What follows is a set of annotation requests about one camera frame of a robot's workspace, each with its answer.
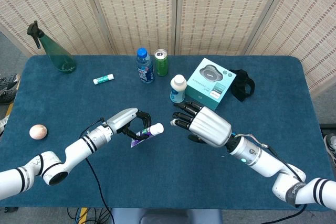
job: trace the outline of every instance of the can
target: can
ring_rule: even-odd
[[[164,49],[158,49],[155,54],[156,71],[158,76],[165,76],[168,73],[168,54]]]

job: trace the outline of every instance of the blue table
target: blue table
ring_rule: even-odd
[[[319,124],[300,62],[287,56],[207,56],[227,69],[245,69],[254,79],[254,95],[244,102],[228,92],[216,112],[237,133],[253,133],[271,145],[288,163],[307,174],[333,179]],[[71,74],[57,71],[46,56],[29,59],[15,105],[0,142],[0,170],[25,165],[45,151],[64,162],[64,149],[91,122],[136,107],[161,122],[163,134],[130,148],[118,134],[89,157],[112,208],[292,209],[273,195],[276,179],[264,178],[226,152],[187,139],[188,133],[170,126],[176,108],[169,99],[170,80],[186,79],[202,56],[170,58],[169,74],[152,84],[139,80],[135,57],[77,56]],[[94,78],[113,73],[115,80],[94,85]],[[41,141],[29,137],[34,124],[48,128]],[[134,120],[131,129],[141,128]],[[86,162],[80,163],[57,186],[37,177],[33,188],[0,201],[1,206],[103,206],[96,181]],[[310,210],[322,210],[310,205]]]

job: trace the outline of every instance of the white pill bottle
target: white pill bottle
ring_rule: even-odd
[[[170,81],[170,86],[172,88],[170,92],[170,100],[172,100],[172,102],[183,102],[184,91],[187,88],[187,81],[183,75],[175,75],[175,77]]]

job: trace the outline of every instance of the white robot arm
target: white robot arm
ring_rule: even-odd
[[[35,156],[25,166],[0,173],[0,200],[29,190],[35,176],[41,176],[47,185],[56,185],[65,179],[71,170],[107,144],[113,134],[124,133],[134,139],[143,140],[149,136],[136,136],[128,127],[135,118],[141,118],[145,128],[151,126],[149,114],[137,108],[125,109],[103,122],[87,135],[81,137],[65,149],[64,163],[54,152],[43,152]]]
[[[252,137],[260,144],[253,135],[232,135],[231,125],[212,110],[194,102],[175,105],[189,115],[175,112],[171,125],[191,131],[193,135],[188,136],[190,140],[207,143],[212,147],[226,146],[231,155],[265,177],[278,173],[272,191],[279,199],[294,207],[317,203],[336,210],[336,182],[315,178],[305,184],[306,175],[303,171],[293,165],[286,166],[246,138]]]

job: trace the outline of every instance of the teal product box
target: teal product box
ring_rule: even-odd
[[[189,78],[185,93],[215,110],[235,77],[231,71],[204,58]]]

